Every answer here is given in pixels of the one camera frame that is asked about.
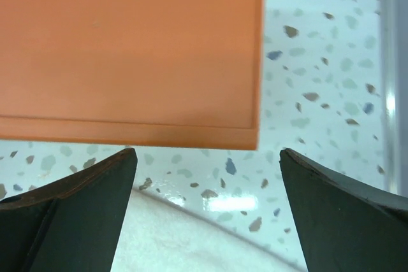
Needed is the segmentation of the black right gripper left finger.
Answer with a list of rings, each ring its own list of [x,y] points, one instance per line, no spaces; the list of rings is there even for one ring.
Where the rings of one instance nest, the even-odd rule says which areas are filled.
[[[1,271],[110,271],[137,167],[132,148],[1,201]]]

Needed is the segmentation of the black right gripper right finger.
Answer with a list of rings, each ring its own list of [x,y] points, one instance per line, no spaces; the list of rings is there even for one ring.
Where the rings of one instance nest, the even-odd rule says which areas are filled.
[[[407,271],[407,198],[290,148],[280,170],[309,271]]]

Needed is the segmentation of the orange drawer cabinet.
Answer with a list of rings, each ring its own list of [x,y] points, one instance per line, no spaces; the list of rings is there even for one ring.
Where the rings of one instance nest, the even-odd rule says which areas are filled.
[[[1,0],[1,137],[254,150],[263,0]]]

